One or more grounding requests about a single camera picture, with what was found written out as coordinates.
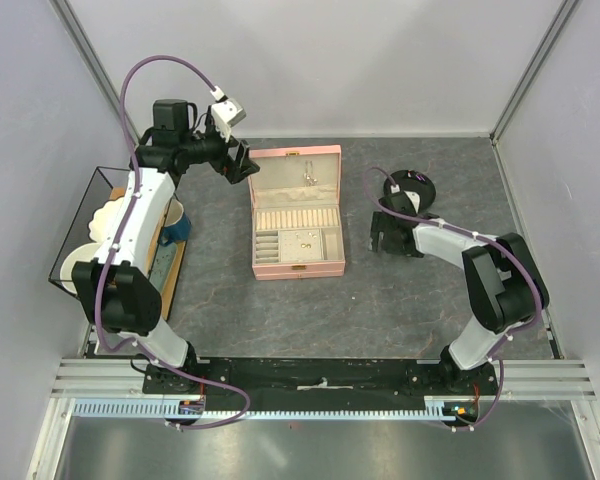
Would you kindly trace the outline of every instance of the wooden board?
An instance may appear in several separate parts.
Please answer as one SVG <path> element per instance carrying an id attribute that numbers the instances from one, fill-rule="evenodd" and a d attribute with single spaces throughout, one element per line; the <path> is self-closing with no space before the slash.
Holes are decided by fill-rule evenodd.
<path id="1" fill-rule="evenodd" d="M 124 196 L 125 189 L 124 187 L 115 187 L 111 190 L 111 194 L 109 195 L 110 200 L 117 200 L 120 197 Z M 156 256 L 156 251 L 158 249 L 158 236 L 160 235 L 162 225 L 156 225 L 156 230 L 153 233 L 153 237 L 151 239 L 151 244 L 149 246 L 149 254 L 147 255 L 147 271 L 149 267 L 153 264 L 153 259 Z M 182 267 L 182 259 L 184 258 L 184 250 L 187 245 L 187 242 L 180 242 L 176 248 L 176 255 L 173 259 L 173 263 L 171 264 L 171 268 L 169 269 L 169 273 L 167 274 L 167 279 L 164 282 L 164 287 L 160 292 L 160 296 L 162 297 L 162 318 L 165 320 L 169 319 L 169 313 L 171 312 L 171 305 L 173 303 L 173 296 L 176 290 L 176 284 L 178 283 L 178 275 L 180 274 L 180 267 Z"/>

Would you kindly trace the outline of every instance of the open jewelry box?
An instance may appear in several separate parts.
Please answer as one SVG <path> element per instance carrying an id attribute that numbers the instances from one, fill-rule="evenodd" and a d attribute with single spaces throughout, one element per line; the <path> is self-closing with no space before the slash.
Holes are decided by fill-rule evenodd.
<path id="1" fill-rule="evenodd" d="M 253 272 L 258 280 L 344 274 L 340 145 L 251 150 Z"/>

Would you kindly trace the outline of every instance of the jewelry box compartment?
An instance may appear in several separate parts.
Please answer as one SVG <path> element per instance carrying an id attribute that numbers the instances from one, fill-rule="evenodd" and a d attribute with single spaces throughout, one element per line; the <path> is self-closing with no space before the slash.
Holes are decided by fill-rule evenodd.
<path id="1" fill-rule="evenodd" d="M 340 146 L 252 150 L 253 271 L 259 280 L 340 276 Z"/>

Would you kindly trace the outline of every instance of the gray tabletop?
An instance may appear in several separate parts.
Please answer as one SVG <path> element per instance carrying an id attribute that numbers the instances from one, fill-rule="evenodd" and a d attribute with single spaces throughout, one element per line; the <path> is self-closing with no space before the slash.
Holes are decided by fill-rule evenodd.
<path id="1" fill-rule="evenodd" d="M 430 211 L 481 233 L 515 231 L 488 139 L 271 139 L 252 148 L 342 146 L 343 277 L 257 281 L 247 182 L 192 167 L 178 197 L 193 229 L 169 319 L 201 355 L 437 358 L 471 315 L 464 274 L 435 258 L 367 249 L 374 206 L 362 173 L 416 169 L 435 183 Z M 374 178 L 380 196 L 383 179 Z M 508 359 L 550 358 L 544 329 L 516 337 Z"/>

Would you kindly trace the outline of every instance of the jewelry box lid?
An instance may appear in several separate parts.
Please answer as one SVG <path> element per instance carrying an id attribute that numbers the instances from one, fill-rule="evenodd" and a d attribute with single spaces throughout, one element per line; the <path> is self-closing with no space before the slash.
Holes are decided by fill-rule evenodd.
<path id="1" fill-rule="evenodd" d="M 338 204 L 340 145 L 251 150 L 260 171 L 248 177 L 254 208 Z"/>

